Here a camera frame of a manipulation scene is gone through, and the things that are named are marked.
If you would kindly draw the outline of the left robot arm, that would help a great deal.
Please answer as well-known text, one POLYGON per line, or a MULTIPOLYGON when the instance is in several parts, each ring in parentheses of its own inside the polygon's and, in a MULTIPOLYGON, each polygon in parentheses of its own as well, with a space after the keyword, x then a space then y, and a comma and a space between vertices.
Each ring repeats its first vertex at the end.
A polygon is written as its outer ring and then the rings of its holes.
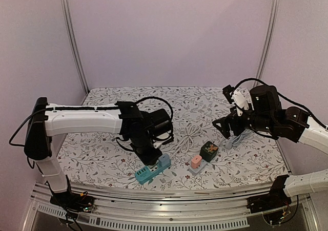
POLYGON ((71 106, 49 104, 45 97, 37 100, 27 119, 24 144, 27 157, 36 161, 51 193, 64 207, 72 207, 76 196, 68 177, 52 154, 53 136, 69 133, 110 133, 116 141, 129 141, 129 151, 136 154, 144 167, 135 173, 143 184, 168 168, 171 159, 159 149, 173 141, 173 114, 165 109, 141 111, 140 101, 118 101, 112 106, 71 106))

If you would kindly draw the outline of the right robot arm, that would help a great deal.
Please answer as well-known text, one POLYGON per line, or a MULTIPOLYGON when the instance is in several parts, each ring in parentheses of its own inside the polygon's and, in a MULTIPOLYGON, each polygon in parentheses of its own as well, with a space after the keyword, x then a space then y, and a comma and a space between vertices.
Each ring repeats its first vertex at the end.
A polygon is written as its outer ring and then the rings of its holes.
MULTIPOLYGON (((293 103, 287 109, 281 106, 281 94, 275 86, 260 85, 250 90, 251 102, 231 86, 223 88, 223 94, 234 107, 229 115, 216 119, 212 125, 228 139, 250 130, 266 138, 288 139, 294 143, 309 145, 327 153, 327 126, 303 105, 293 103)), ((327 170, 304 175, 283 175, 273 182, 265 204, 276 208, 285 198, 300 194, 327 190, 327 170)))

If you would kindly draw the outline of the pink cube adapter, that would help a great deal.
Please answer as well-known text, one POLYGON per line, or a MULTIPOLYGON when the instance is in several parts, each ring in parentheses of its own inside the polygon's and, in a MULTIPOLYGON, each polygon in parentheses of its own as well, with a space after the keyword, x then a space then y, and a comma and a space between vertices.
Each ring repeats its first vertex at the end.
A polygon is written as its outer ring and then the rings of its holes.
POLYGON ((202 157, 200 155, 196 155, 191 160, 191 168, 197 169, 202 161, 202 157))

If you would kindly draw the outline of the small blue cube adapter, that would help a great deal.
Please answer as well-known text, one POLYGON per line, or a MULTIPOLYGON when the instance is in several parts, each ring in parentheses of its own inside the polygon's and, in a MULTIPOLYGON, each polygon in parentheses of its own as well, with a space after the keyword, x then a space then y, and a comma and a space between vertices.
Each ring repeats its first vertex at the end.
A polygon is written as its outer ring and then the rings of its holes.
POLYGON ((158 158, 158 164, 162 167, 169 167, 171 165, 170 156, 167 153, 162 154, 158 158))

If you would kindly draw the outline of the teal power strip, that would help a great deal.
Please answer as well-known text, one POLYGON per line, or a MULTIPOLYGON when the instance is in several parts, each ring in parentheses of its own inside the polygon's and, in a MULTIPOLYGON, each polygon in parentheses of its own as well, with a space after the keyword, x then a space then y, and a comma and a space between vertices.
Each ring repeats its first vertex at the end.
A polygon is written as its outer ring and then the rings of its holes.
POLYGON ((144 184, 152 180, 154 177, 162 173, 165 169, 167 169, 170 166, 171 166, 170 159, 168 161, 159 161, 157 165, 155 165, 153 168, 144 166, 143 168, 135 172, 135 178, 140 184, 144 184))

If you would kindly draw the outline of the dark green cube socket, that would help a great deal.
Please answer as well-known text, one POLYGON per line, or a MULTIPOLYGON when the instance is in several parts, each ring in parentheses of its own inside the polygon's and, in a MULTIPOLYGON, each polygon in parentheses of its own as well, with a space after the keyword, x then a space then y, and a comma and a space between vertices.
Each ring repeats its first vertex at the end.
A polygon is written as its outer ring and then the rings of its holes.
POLYGON ((200 149, 199 155, 207 162, 210 162, 217 154, 218 146, 207 141, 200 149))

